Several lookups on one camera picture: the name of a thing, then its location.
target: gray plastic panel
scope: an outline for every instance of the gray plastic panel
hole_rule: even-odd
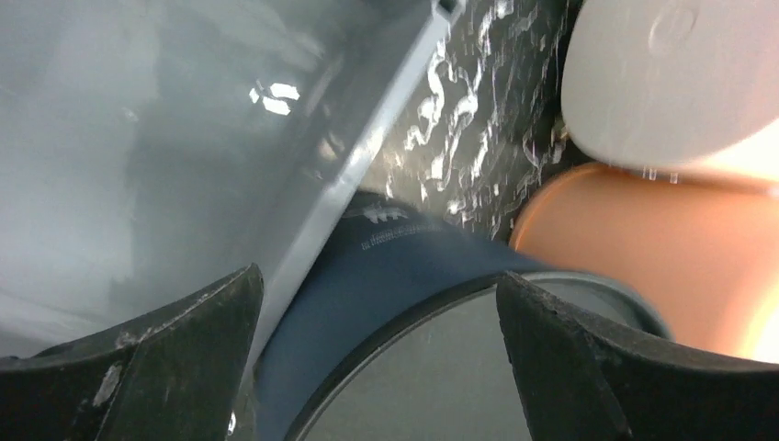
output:
[[[0,356],[249,262],[259,354],[451,18],[411,0],[0,4]]]

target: orange cup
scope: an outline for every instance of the orange cup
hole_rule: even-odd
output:
[[[779,363],[779,201],[587,164],[534,196],[511,246],[632,286],[683,345]]]

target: white plastic lid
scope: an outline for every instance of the white plastic lid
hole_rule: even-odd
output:
[[[779,2],[587,0],[562,113],[627,168],[779,181]]]

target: orange container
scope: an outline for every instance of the orange container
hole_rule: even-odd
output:
[[[631,285],[683,345],[779,362],[779,201],[587,164],[538,192],[511,246]]]

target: black marble surface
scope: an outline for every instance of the black marble surface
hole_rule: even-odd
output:
[[[551,175],[579,162],[559,84],[581,0],[476,0],[439,43],[362,187],[496,240]]]

